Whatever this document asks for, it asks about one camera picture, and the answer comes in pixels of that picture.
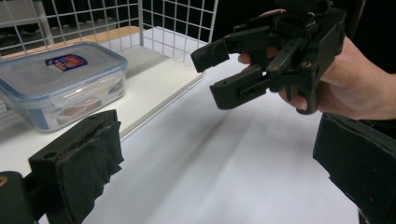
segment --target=white table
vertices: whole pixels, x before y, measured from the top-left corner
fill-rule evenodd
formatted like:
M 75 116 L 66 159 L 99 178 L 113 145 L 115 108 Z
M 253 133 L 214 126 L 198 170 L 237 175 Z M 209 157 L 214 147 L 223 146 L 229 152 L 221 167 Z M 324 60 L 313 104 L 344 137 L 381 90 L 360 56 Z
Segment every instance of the white table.
M 173 60 L 169 63 L 178 66 Z M 163 70 L 161 57 L 158 66 Z M 200 76 L 183 67 L 191 76 L 178 87 L 168 80 L 174 89 L 167 96 L 172 97 L 164 97 L 153 110 L 147 108 L 149 113 L 141 118 L 156 116 L 138 129 L 143 120 L 128 120 L 134 114 L 129 109 L 144 104 L 131 105 L 130 98 L 123 98 L 104 108 L 119 110 L 125 161 L 84 223 L 358 224 L 356 205 L 312 159 L 319 113 L 302 116 L 274 93 L 234 110 L 217 109 L 209 85 L 243 67 L 233 55 L 207 70 L 190 89 Z M 167 80 L 145 77 L 142 70 L 136 69 L 138 75 L 129 75 L 130 80 L 154 86 Z M 176 100 L 162 107 L 172 99 Z M 0 130 L 1 171 L 27 175 L 27 159 L 67 130 L 38 133 L 17 117 L 9 119 L 19 126 L 8 123 L 8 130 Z

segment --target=white wire rack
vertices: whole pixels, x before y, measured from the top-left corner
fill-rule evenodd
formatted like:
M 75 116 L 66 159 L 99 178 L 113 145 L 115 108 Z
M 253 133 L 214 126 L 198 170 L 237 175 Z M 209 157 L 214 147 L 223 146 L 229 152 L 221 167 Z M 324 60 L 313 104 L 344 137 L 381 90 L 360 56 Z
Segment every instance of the white wire rack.
M 144 46 L 188 62 L 210 42 L 218 0 L 0 0 L 0 60 L 82 41 Z

